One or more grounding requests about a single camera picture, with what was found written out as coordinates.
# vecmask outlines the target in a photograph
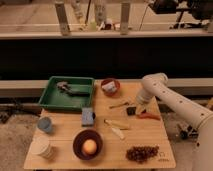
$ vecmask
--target utensil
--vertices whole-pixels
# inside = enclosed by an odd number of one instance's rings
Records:
[[[109,106],[110,109],[116,108],[116,107],[121,107],[121,106],[129,106],[131,104],[131,102],[124,102],[124,103],[120,103],[117,105],[113,105],[113,106]]]
[[[57,83],[57,87],[61,91],[65,91],[70,96],[89,96],[90,93],[84,91],[72,90],[66,81],[61,81]]]

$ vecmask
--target paper cup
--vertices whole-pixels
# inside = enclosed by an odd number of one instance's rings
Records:
[[[49,158],[52,155],[50,140],[44,136],[35,138],[30,145],[29,151],[33,155]]]

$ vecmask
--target egg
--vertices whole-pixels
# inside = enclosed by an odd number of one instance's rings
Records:
[[[95,154],[97,151],[97,144],[93,139],[87,139],[82,145],[82,152],[86,155]]]

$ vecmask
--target green plastic tray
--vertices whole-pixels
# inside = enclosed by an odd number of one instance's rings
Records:
[[[57,88],[57,83],[66,81],[73,90],[89,92],[89,96],[69,96]],[[93,97],[94,79],[87,77],[52,76],[43,91],[39,105],[48,110],[81,111],[83,107],[90,107]]]

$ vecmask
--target bunch of grapes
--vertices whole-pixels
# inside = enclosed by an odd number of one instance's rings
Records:
[[[148,158],[156,156],[158,154],[158,150],[158,146],[133,146],[127,150],[126,158],[132,161],[137,161],[138,163],[143,163],[147,161]]]

